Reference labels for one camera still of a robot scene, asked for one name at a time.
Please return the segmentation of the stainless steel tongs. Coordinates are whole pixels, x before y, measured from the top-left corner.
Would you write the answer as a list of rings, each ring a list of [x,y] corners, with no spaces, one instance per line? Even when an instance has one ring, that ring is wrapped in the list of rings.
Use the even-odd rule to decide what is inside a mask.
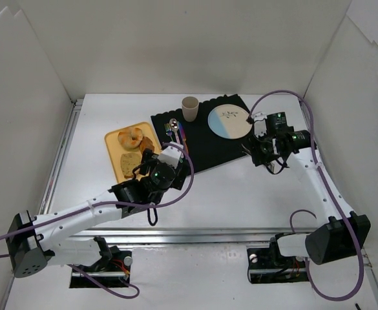
[[[272,175],[278,175],[284,170],[283,164],[280,164],[279,162],[270,162],[265,164],[266,170],[272,174]]]

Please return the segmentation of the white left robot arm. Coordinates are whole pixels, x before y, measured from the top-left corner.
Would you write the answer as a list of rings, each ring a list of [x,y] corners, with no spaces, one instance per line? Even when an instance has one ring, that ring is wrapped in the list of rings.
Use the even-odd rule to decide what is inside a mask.
[[[146,150],[131,179],[97,197],[53,214],[16,214],[6,237],[14,276],[25,278],[48,265],[106,266],[113,253],[103,237],[81,241],[73,236],[141,212],[156,215],[163,195],[169,189],[181,190],[193,172],[191,159],[178,145],[159,154]]]

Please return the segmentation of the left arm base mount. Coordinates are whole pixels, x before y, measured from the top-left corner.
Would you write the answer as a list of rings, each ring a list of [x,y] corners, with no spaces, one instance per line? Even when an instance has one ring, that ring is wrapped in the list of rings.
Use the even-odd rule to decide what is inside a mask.
[[[93,280],[107,288],[125,288],[130,283],[132,251],[109,246],[102,237],[94,237],[98,245],[98,260],[92,265],[76,264],[75,267],[87,273]]]

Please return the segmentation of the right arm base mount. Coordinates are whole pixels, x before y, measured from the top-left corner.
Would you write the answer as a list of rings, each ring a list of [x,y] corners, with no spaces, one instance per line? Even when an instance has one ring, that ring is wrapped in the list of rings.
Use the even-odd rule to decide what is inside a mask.
[[[295,256],[282,256],[275,237],[270,239],[268,247],[247,248],[247,257],[250,284],[309,282],[304,261]]]

